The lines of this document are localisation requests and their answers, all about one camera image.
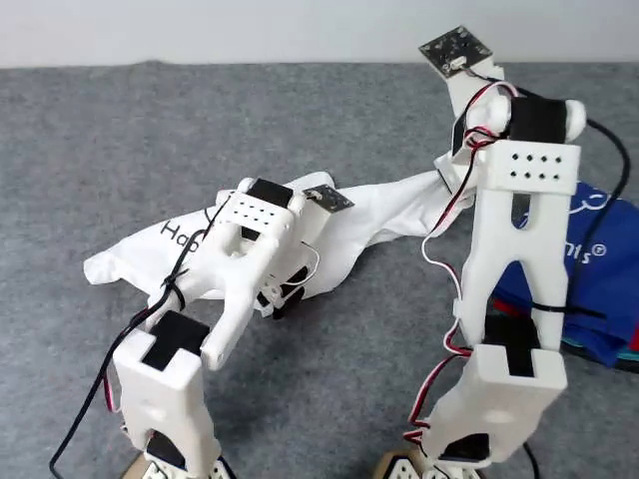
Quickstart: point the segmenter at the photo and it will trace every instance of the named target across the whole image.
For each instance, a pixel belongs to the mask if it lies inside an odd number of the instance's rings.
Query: white plastic part
[[[567,385],[560,353],[533,349],[531,359],[534,377],[511,376],[503,346],[476,345],[459,382],[426,419],[430,428],[424,428],[421,436],[426,455],[438,458],[448,444],[469,434],[487,433],[489,460],[473,467],[508,459]]]
[[[466,113],[466,129],[486,127],[500,134],[510,122],[510,99],[503,95],[493,94],[489,101],[479,100]]]
[[[504,140],[480,154],[472,244],[461,277],[462,301],[454,307],[469,344],[481,342],[488,298],[513,261],[521,261],[535,302],[564,305],[564,248],[579,152],[573,145]],[[529,219],[521,230],[511,220],[514,193],[530,194]],[[563,313],[533,309],[532,318],[541,347],[558,350]]]
[[[566,110],[566,142],[572,142],[586,128],[586,107],[576,100],[566,100]]]
[[[472,66],[472,71],[483,77],[496,78],[503,80],[503,68],[495,66],[492,57],[486,58],[481,62]],[[458,73],[446,80],[448,94],[450,95],[450,103],[452,104],[452,112],[455,118],[463,112],[472,96],[488,82],[481,78],[473,77],[466,73]]]
[[[392,469],[386,471],[384,477],[389,479],[419,479],[419,474],[412,467],[409,459],[401,458],[393,463]]]
[[[161,432],[185,458],[188,477],[206,478],[221,449],[205,405],[202,360],[179,349],[163,371],[155,369],[142,362],[155,339],[136,329],[113,356],[129,438],[145,450],[150,434]]]
[[[202,241],[187,263],[186,273],[176,285],[190,303],[211,289],[224,292],[224,312],[202,344],[202,358],[208,368],[220,369],[244,332],[256,296],[283,251],[291,247],[296,221],[302,214],[305,197],[294,194],[289,207],[281,208],[246,195],[252,184],[243,180],[237,191],[221,209],[210,234]],[[250,244],[242,240],[242,227],[260,236]],[[163,290],[149,298],[155,303]],[[150,328],[169,309],[179,308],[171,294],[166,304],[149,317]]]
[[[140,479],[191,479],[186,471],[173,467],[157,457],[145,454],[145,458],[151,461],[151,464],[145,470]],[[213,469],[205,479],[232,479],[232,476],[224,462],[217,460],[213,465]]]

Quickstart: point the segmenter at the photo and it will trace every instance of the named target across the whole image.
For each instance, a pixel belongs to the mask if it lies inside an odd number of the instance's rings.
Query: wire
[[[173,269],[172,269],[171,273],[169,274],[169,276],[167,276],[167,278],[171,278],[171,277],[175,278],[178,275],[180,275],[180,274],[182,274],[182,273],[187,271],[187,269],[184,270],[184,271],[180,271],[180,268],[182,267],[182,263],[184,262],[185,257],[187,256],[187,254],[191,250],[191,246],[193,245],[195,240],[200,235],[204,235],[204,238],[207,236],[207,234],[209,233],[209,230],[211,229],[212,224],[214,223],[214,221],[216,220],[216,218],[220,214],[220,211],[229,202],[230,198],[231,198],[231,196],[229,196],[222,203],[222,206],[213,215],[213,217],[211,218],[211,221],[209,222],[208,227],[205,230],[197,230],[196,232],[194,232],[191,235],[189,240],[185,243],[184,247],[182,248],[182,251],[180,252],[180,256],[176,260],[176,262],[175,262],[175,264],[173,266]],[[131,318],[131,320],[129,321],[129,324],[122,331],[120,331],[120,334],[118,334],[116,336],[116,338],[114,339],[114,341],[111,343],[111,346],[107,350],[107,352],[106,352],[106,354],[104,356],[104,359],[102,360],[102,364],[100,365],[100,369],[98,370],[98,374],[96,375],[95,379],[93,380],[93,383],[91,384],[89,392],[87,393],[87,396],[86,396],[84,402],[82,403],[82,406],[80,407],[80,411],[78,411],[78,414],[76,415],[75,419],[73,420],[73,423],[71,424],[71,427],[69,428],[69,431],[65,435],[64,439],[62,439],[62,442],[58,446],[58,449],[56,450],[56,452],[51,457],[51,460],[49,461],[49,471],[51,471],[51,474],[53,474],[53,476],[56,479],[64,479],[63,476],[60,475],[60,473],[56,470],[56,467],[55,467],[56,463],[58,462],[58,459],[60,459],[60,456],[62,455],[62,453],[65,451],[65,449],[69,445],[69,442],[71,442],[71,439],[75,435],[76,431],[78,430],[78,427],[80,426],[80,423],[82,422],[82,420],[84,419],[84,416],[86,415],[87,411],[89,410],[89,406],[93,402],[93,399],[95,398],[96,392],[98,391],[98,388],[100,387],[100,384],[103,383],[103,380],[105,378],[105,374],[107,372],[107,367],[109,367],[109,363],[111,362],[111,359],[113,358],[113,353],[118,348],[118,346],[122,343],[122,341],[124,341],[124,339],[129,335],[129,333],[131,333],[136,327],[138,327],[140,324],[142,324],[152,314],[157,312],[167,302],[167,300],[169,299],[169,296],[171,295],[172,292],[176,292],[175,291],[175,286],[171,287],[165,281],[165,289],[164,289],[164,292],[162,294],[162,297],[160,297],[158,302],[156,302],[151,307],[142,309],[141,311],[136,313]]]
[[[532,452],[532,449],[530,448],[530,444],[528,444],[528,442],[523,443],[523,450],[526,451],[526,454],[528,455],[528,459],[530,459],[530,464],[532,465],[532,474],[534,479],[541,479],[541,472],[539,471],[539,463],[537,462],[537,458]]]
[[[308,274],[304,279],[297,281],[297,282],[283,282],[282,284],[285,284],[287,286],[302,286],[304,284],[306,284],[307,282],[309,282],[313,276],[316,275],[316,272],[318,272],[318,267],[320,266],[320,260],[321,260],[321,256],[320,256],[320,252],[317,251],[314,247],[312,247],[310,244],[308,244],[307,242],[301,241],[301,243],[306,246],[308,249],[310,249],[316,256],[316,265],[313,268],[313,271],[311,271],[310,274]]]
[[[631,170],[630,155],[628,154],[628,150],[626,149],[623,142],[619,139],[619,137],[617,137],[614,133],[612,133],[606,127],[601,125],[599,122],[596,122],[590,118],[586,120],[586,124],[593,130],[596,130],[599,133],[601,133],[608,140],[610,140],[610,142],[612,142],[612,144],[615,146],[615,148],[619,152],[619,155],[621,155],[623,166],[622,166],[619,182],[617,183],[614,190],[610,194],[610,198],[608,199],[604,207],[601,210],[599,210],[599,212],[597,213],[597,216],[594,218],[594,220],[588,227],[588,230],[584,234],[583,241],[581,242],[583,244],[583,247],[579,250],[579,253],[577,254],[577,258],[575,259],[575,267],[572,271],[572,277],[568,283],[568,293],[566,295],[568,305],[570,305],[572,302],[571,299],[574,296],[575,288],[577,287],[577,283],[579,282],[581,273],[583,271],[583,261],[581,260],[582,256],[584,252],[588,250],[593,237],[599,230],[599,227],[605,220],[608,213],[610,212],[610,209],[612,208],[614,203],[619,199],[619,197],[621,197],[621,194],[625,190],[626,185],[628,185],[628,180],[630,178],[630,170]]]
[[[414,403],[412,405],[412,408],[410,409],[410,414],[408,414],[408,422],[412,424],[413,426],[430,427],[430,424],[428,424],[425,421],[421,421],[417,419],[417,416],[419,416],[419,413],[421,412],[421,408],[423,407],[423,403],[424,403],[424,400],[426,399],[426,395],[428,394],[428,390],[430,389],[430,386],[432,385],[434,380],[437,378],[439,373],[443,370],[443,368],[455,357],[466,358],[467,356],[463,354],[451,354],[448,357],[445,357],[444,359],[439,361],[439,363],[428,373],[428,375],[424,379],[423,383],[421,384],[421,387],[419,388],[419,391],[417,391],[417,395],[415,397]]]
[[[484,127],[477,127],[477,128],[479,129],[477,131],[477,133],[483,133],[484,130],[486,132],[491,133],[489,130],[484,129]],[[450,199],[450,201],[448,202],[448,205],[446,206],[446,208],[444,208],[441,216],[439,217],[439,219],[435,223],[435,226],[432,228],[432,230],[430,230],[430,233],[428,233],[428,235],[426,235],[426,237],[421,242],[421,255],[423,256],[423,258],[428,263],[434,264],[434,265],[439,266],[439,267],[442,267],[443,269],[446,270],[446,272],[450,275],[450,278],[452,279],[452,282],[454,283],[455,291],[457,293],[457,299],[459,301],[461,301],[461,281],[459,280],[459,276],[455,272],[454,268],[450,264],[448,264],[447,262],[438,261],[438,260],[432,259],[430,256],[428,256],[428,253],[426,252],[426,244],[432,238],[432,236],[436,232],[437,228],[439,228],[439,226],[444,222],[446,217],[450,214],[450,212],[452,211],[452,209],[456,205],[457,201],[459,200],[459,197],[461,196],[461,194],[465,190],[466,185],[467,185],[468,181],[470,180],[470,176],[472,175],[475,156],[476,156],[477,152],[481,148],[487,147],[488,145],[492,145],[494,142],[495,142],[495,140],[486,140],[486,141],[478,142],[478,143],[474,144],[474,146],[472,147],[471,153],[470,153],[470,163],[468,165],[468,170],[467,170],[466,175],[464,176],[464,178],[463,178],[463,180],[461,182],[461,185],[459,186],[459,189],[453,195],[453,197]],[[446,349],[447,351],[449,351],[449,352],[451,352],[453,354],[461,354],[461,355],[464,355],[464,356],[470,355],[469,349],[459,348],[459,347],[454,346],[452,344],[452,337],[457,332],[458,326],[459,326],[459,319],[456,319],[454,324],[453,324],[453,326],[451,327],[451,329],[449,329],[448,332],[444,335],[443,347],[444,347],[444,349]]]
[[[444,476],[446,479],[450,479],[450,476],[448,475],[448,473],[444,472],[443,469],[440,469],[439,466],[436,466],[436,465],[433,464],[432,467],[434,467],[437,470],[437,472],[439,472],[439,474]]]

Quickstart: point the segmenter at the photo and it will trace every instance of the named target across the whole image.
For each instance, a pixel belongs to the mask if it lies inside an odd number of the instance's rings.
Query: black wire
[[[537,458],[535,457],[532,449],[530,449],[530,444],[527,442],[523,443],[523,450],[526,451],[528,455],[528,459],[530,459],[530,464],[532,465],[532,474],[534,479],[541,479],[541,472],[539,471],[539,463],[537,462]]]
[[[87,393],[87,396],[84,402],[82,403],[82,406],[80,407],[80,411],[78,411],[78,414],[73,420],[73,423],[71,424],[71,427],[69,428],[69,431],[67,432],[66,436],[64,437],[64,439],[58,446],[58,449],[56,450],[56,452],[51,457],[51,460],[49,461],[49,471],[51,471],[51,474],[53,474],[53,476],[56,479],[64,479],[64,477],[60,475],[60,473],[56,470],[56,467],[55,467],[56,462],[58,462],[58,459],[60,459],[60,456],[69,445],[69,442],[71,442],[71,439],[75,435],[76,431],[78,430],[78,427],[80,426],[80,423],[82,422],[82,420],[84,419],[84,416],[89,410],[89,406],[93,402],[93,399],[96,393],[98,392],[98,388],[100,387],[100,384],[102,383],[103,377],[107,372],[107,367],[109,367],[109,363],[111,362],[111,359],[113,358],[113,353],[118,348],[118,346],[122,343],[122,341],[127,337],[127,335],[131,333],[131,331],[133,331],[136,327],[142,324],[147,318],[149,318],[152,314],[154,314],[158,309],[160,309],[164,305],[164,303],[167,302],[167,300],[169,299],[171,292],[175,292],[175,283],[171,284],[171,282],[175,281],[175,279],[178,276],[188,271],[187,269],[180,271],[180,268],[182,267],[182,263],[184,262],[185,257],[187,257],[187,254],[191,250],[191,246],[200,235],[204,235],[206,237],[214,221],[220,214],[220,211],[229,202],[230,199],[231,199],[231,195],[229,195],[229,197],[218,208],[216,213],[213,215],[213,217],[209,221],[209,225],[205,230],[197,230],[191,235],[189,240],[186,242],[186,244],[182,248],[182,251],[180,252],[180,256],[178,257],[178,259],[176,260],[173,266],[173,269],[169,273],[169,276],[167,276],[167,279],[165,279],[165,290],[164,290],[164,293],[162,294],[162,297],[158,300],[158,302],[156,302],[153,306],[147,309],[143,309],[137,314],[135,314],[129,321],[129,324],[120,332],[120,334],[116,336],[115,340],[111,343],[111,346],[107,350],[104,356],[104,359],[102,360],[102,365],[100,366],[100,369],[98,370],[98,374],[96,375],[96,378],[93,380],[93,384],[91,384],[91,388],[89,389],[89,392]]]
[[[572,277],[568,284],[568,294],[567,294],[568,304],[570,304],[571,302],[570,299],[572,298],[574,294],[574,290],[576,288],[577,282],[583,270],[583,261],[581,260],[582,254],[588,249],[588,247],[590,246],[590,243],[592,242],[593,237],[597,233],[597,230],[599,229],[599,227],[605,220],[606,215],[608,215],[608,212],[610,211],[614,203],[617,201],[617,199],[619,199],[624,189],[626,188],[626,185],[628,185],[628,180],[630,178],[630,170],[631,170],[630,155],[628,154],[628,150],[626,150],[625,145],[622,143],[619,137],[617,137],[614,133],[612,133],[606,127],[601,125],[599,122],[596,122],[590,118],[587,120],[587,125],[590,128],[601,133],[604,137],[606,137],[608,140],[612,142],[612,144],[615,146],[615,148],[621,155],[621,158],[623,160],[623,167],[621,170],[621,177],[619,178],[619,182],[617,183],[614,190],[610,194],[610,198],[608,199],[604,207],[601,210],[599,210],[599,212],[597,213],[597,216],[592,221],[592,223],[590,224],[590,227],[588,227],[588,230],[586,231],[583,237],[583,241],[582,241],[583,247],[579,250],[579,253],[577,254],[577,258],[575,259],[575,267],[572,271]]]

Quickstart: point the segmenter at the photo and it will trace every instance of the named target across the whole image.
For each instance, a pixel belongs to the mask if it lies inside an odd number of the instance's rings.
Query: white wall
[[[637,61],[639,0],[0,0],[0,67],[413,62],[466,25],[499,61]]]

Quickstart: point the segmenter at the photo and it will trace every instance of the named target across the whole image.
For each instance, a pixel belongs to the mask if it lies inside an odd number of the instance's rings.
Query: red fabric
[[[630,341],[630,345],[628,347],[631,351],[639,352],[639,326],[635,329],[635,335],[632,336],[632,341]]]

